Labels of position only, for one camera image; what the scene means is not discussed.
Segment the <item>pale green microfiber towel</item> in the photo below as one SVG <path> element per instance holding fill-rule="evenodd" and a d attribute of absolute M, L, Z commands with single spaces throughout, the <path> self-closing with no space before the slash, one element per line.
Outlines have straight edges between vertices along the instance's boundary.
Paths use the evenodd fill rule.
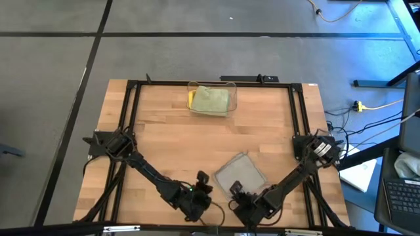
<path fill-rule="evenodd" d="M 223 88 L 199 86 L 190 109 L 196 113 L 225 117 L 230 103 L 229 91 Z"/>

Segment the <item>black aluminium table frame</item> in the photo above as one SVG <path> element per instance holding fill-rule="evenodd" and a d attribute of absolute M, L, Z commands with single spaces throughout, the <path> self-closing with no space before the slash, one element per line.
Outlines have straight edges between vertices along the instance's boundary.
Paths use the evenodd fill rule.
<path fill-rule="evenodd" d="M 127 80 L 108 83 L 97 129 L 113 132 L 119 124 Z M 275 184 L 291 172 L 293 116 L 288 88 L 237 87 L 237 109 L 229 117 L 208 117 L 186 107 L 186 81 L 152 81 L 141 85 L 134 125 L 138 150 L 162 174 L 195 184 L 199 170 L 210 175 L 211 197 L 223 207 L 223 226 L 243 227 L 228 208 L 228 201 L 213 179 L 213 173 L 240 152 L 248 152 L 268 183 Z M 298 88 L 302 88 L 311 132 L 327 130 L 318 86 L 301 84 L 293 95 L 299 134 L 305 132 L 300 117 Z M 86 169 L 73 219 L 84 217 L 100 197 L 106 183 L 108 157 L 99 157 Z M 322 193 L 340 219 L 349 224 L 348 213 L 335 168 L 319 171 Z M 282 219 L 272 227 L 308 227 L 302 185 L 285 199 Z M 180 210 L 170 207 L 156 187 L 136 170 L 127 169 L 117 222 L 172 226 L 202 226 L 185 222 Z"/>

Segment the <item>clear plastic bin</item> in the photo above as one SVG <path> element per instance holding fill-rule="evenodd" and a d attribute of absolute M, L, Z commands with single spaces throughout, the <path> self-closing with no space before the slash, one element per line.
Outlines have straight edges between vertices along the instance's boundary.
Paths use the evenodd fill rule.
<path fill-rule="evenodd" d="M 196 90 L 199 86 L 205 86 L 205 87 L 211 87 L 214 89 L 226 89 L 229 91 L 230 96 L 230 103 L 228 108 L 228 114 L 225 117 L 228 117 L 233 111 L 237 108 L 237 86 L 233 82 L 224 82 L 224 83 L 204 83 L 204 82 L 197 82 L 197 81 L 190 81 L 188 82 L 186 86 L 186 107 L 188 108 L 187 101 L 188 101 L 188 92 L 190 90 Z"/>

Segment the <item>grey microfiber towel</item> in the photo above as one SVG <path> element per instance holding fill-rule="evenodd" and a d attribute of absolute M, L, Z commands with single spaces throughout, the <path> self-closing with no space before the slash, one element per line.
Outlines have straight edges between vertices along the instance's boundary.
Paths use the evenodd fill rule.
<path fill-rule="evenodd" d="M 257 168 L 247 152 L 235 155 L 220 167 L 213 179 L 227 199 L 232 197 L 230 188 L 235 181 L 239 181 L 245 192 L 256 193 L 267 183 L 266 176 Z"/>

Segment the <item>pale crumpled cloth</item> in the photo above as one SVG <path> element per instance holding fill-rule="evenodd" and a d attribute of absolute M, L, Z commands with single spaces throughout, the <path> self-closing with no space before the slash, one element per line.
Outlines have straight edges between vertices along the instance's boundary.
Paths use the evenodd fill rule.
<path fill-rule="evenodd" d="M 394 168 L 399 178 L 420 181 L 420 157 L 401 153 L 395 160 Z"/>

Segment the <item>white flat box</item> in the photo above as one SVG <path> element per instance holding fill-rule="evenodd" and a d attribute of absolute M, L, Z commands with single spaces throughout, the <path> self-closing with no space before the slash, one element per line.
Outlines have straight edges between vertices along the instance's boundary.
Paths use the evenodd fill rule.
<path fill-rule="evenodd" d="M 339 171 L 339 177 L 345 183 L 366 192 L 368 190 L 377 160 L 371 159 L 362 164 Z"/>

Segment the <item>dark desk leg frame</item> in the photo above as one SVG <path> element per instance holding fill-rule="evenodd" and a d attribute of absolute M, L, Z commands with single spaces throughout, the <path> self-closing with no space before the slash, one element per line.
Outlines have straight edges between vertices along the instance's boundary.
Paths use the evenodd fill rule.
<path fill-rule="evenodd" d="M 420 0 L 388 0 L 387 5 L 414 63 L 389 81 L 357 79 L 353 81 L 355 87 L 404 89 L 407 77 L 420 71 Z"/>

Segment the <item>silver metal bracket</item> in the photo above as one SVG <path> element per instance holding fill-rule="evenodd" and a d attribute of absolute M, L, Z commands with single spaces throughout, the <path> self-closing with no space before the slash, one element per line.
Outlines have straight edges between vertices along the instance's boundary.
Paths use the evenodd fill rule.
<path fill-rule="evenodd" d="M 323 236 L 323 232 L 308 229 L 285 229 L 283 236 Z"/>
<path fill-rule="evenodd" d="M 129 226 L 104 226 L 103 233 L 117 233 L 127 231 L 140 231 L 140 225 L 129 225 Z"/>

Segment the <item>grey flat panel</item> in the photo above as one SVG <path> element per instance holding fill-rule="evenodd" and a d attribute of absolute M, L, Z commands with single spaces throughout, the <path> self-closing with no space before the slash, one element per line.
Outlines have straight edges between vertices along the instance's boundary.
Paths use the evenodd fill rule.
<path fill-rule="evenodd" d="M 420 109 L 420 74 L 410 73 L 406 77 L 406 89 L 402 115 L 408 116 Z M 414 115 L 400 126 L 400 148 L 420 155 L 420 116 Z"/>

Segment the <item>black crossbar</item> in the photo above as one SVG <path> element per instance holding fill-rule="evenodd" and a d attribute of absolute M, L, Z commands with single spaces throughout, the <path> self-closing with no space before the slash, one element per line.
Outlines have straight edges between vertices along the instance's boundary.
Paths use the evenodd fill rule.
<path fill-rule="evenodd" d="M 113 222 L 76 222 L 70 224 L 58 224 L 47 226 L 16 227 L 0 229 L 0 236 L 83 236 L 103 233 L 104 226 L 129 226 L 130 224 L 115 224 Z M 285 229 L 308 229 L 322 231 L 323 236 L 409 236 L 376 231 L 362 231 L 349 227 L 323 227 L 314 226 L 310 228 L 292 227 L 261 227 L 247 229 L 246 227 L 227 226 L 172 226 L 155 224 L 137 224 L 141 226 L 140 231 L 193 231 L 220 235 L 222 233 L 251 233 L 259 235 L 263 233 L 283 236 Z"/>

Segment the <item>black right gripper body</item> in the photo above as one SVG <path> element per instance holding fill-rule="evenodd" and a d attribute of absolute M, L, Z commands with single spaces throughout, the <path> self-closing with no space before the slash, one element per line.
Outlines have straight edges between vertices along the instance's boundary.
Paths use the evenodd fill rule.
<path fill-rule="evenodd" d="M 232 201 L 236 203 L 232 211 L 247 228 L 256 228 L 267 213 L 267 208 L 256 199 L 255 194 L 243 192 L 232 196 Z"/>

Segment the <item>black clamp bar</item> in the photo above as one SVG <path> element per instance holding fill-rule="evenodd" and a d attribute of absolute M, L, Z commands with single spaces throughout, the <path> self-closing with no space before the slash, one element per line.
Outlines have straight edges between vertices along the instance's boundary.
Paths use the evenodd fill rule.
<path fill-rule="evenodd" d="M 257 83 L 279 83 L 277 76 L 272 75 L 222 75 L 220 76 L 221 81 L 231 82 L 257 82 Z"/>

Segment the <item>dark grey laptop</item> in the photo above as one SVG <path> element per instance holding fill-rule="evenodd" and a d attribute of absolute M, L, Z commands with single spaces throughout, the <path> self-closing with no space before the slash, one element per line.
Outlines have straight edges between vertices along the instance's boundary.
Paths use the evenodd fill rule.
<path fill-rule="evenodd" d="M 420 180 L 398 176 L 394 163 L 400 154 L 383 152 L 374 218 L 404 235 L 420 236 Z"/>

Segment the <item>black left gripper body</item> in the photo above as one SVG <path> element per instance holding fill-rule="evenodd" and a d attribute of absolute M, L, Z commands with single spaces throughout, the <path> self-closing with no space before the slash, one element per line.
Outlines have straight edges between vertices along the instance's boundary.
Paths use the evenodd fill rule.
<path fill-rule="evenodd" d="M 212 198 L 210 193 L 213 187 L 207 184 L 183 187 L 180 195 L 179 209 L 185 215 L 187 222 L 197 222 L 209 208 Z"/>

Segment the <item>grey floor object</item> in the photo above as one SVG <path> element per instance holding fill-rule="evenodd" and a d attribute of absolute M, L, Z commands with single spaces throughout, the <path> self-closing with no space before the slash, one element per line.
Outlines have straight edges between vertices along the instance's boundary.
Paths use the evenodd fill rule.
<path fill-rule="evenodd" d="M 18 148 L 11 147 L 11 146 L 0 143 L 0 156 L 2 154 L 11 154 L 11 155 L 15 155 L 15 156 L 18 156 L 18 157 L 23 157 L 24 156 L 24 151 L 22 151 L 21 149 L 18 149 Z"/>

